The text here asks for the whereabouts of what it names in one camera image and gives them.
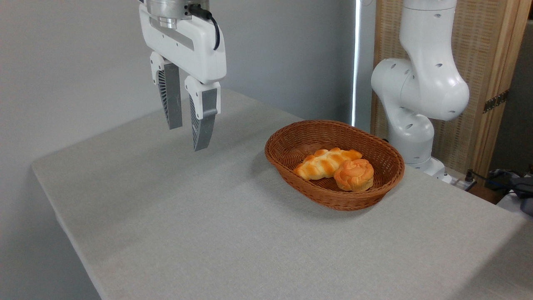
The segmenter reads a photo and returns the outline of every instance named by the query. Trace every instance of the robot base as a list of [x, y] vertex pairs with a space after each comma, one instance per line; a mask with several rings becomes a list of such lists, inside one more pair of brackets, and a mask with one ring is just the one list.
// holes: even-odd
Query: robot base
[[407, 165], [431, 175], [436, 179], [440, 179], [445, 183], [451, 183], [452, 178], [445, 172], [444, 164], [436, 158], [432, 157], [422, 163], [408, 163]]

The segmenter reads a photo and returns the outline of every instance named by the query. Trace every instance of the metal hinge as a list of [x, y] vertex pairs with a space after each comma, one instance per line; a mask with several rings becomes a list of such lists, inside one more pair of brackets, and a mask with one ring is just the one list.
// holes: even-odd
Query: metal hinge
[[485, 107], [483, 108], [483, 113], [488, 112], [489, 110], [492, 110], [493, 108], [499, 106], [500, 104], [504, 103], [508, 100], [509, 90], [506, 90], [505, 92], [497, 95], [496, 97], [488, 100], [485, 102]]

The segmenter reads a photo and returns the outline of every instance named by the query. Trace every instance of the gray wall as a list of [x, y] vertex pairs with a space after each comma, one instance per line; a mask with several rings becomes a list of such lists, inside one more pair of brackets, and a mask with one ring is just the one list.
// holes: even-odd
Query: gray wall
[[[347, 120], [352, 9], [212, 0], [228, 52], [222, 85]], [[30, 164], [160, 109], [138, 18], [134, 0], [0, 2], [0, 299], [98, 298]]]
[[528, 171], [533, 164], [533, 20], [520, 47], [490, 169]]

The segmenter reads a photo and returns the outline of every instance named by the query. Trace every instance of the rattan panel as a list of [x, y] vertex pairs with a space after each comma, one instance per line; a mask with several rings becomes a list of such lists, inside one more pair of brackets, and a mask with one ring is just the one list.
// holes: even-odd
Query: rattan panel
[[[457, 69], [470, 87], [470, 102], [457, 119], [449, 122], [432, 120], [435, 139], [432, 155], [454, 170], [470, 167], [477, 136], [477, 116], [485, 102], [487, 70], [494, 60], [490, 49], [497, 43], [495, 29], [500, 27], [499, 12], [505, 1], [459, 0], [455, 13], [452, 49]], [[407, 58], [400, 45], [399, 30], [402, 0], [381, 0], [376, 16], [376, 63], [385, 58]], [[387, 136], [387, 120], [383, 107], [374, 95], [372, 131]]]

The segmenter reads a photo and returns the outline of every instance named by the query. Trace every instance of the light strip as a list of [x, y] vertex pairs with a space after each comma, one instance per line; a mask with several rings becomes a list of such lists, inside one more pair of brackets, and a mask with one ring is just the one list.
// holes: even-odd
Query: light strip
[[357, 91], [357, 73], [359, 72], [359, 52], [361, 48], [361, 0], [355, 0], [356, 19], [355, 19], [355, 45], [353, 53], [353, 90], [352, 90], [352, 126], [356, 125], [356, 91]]

